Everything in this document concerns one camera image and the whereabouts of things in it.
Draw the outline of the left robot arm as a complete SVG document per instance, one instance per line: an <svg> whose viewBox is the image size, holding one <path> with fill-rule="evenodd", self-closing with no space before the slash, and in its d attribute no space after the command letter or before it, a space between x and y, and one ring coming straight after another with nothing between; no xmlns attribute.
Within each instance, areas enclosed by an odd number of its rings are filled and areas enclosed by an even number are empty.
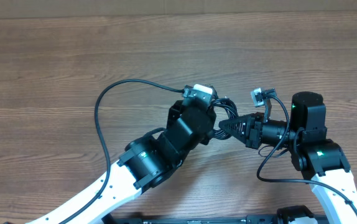
<svg viewBox="0 0 357 224"><path fill-rule="evenodd" d="M87 188L35 223L101 223L113 210L167 180L199 144L213 136L212 95L186 93L169 109L166 128L130 142L119 159Z"/></svg>

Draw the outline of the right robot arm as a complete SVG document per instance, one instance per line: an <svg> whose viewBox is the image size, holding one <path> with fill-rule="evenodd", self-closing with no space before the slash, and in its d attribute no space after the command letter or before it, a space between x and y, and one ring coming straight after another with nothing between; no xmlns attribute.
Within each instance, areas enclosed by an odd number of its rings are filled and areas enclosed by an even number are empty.
<svg viewBox="0 0 357 224"><path fill-rule="evenodd" d="M259 149L266 144L272 151L260 168L284 148L290 152L291 163L301 172L301 179L272 179L256 176L263 182L307 184L325 212L328 223L357 223L357 189L350 163L342 148L327 138L326 106L323 96L309 91L292 97L285 120L270 118L271 100L282 101L274 89L260 88L251 92L255 106L265 107L263 113L252 113L219 123L220 129L241 141L248 148Z"/></svg>

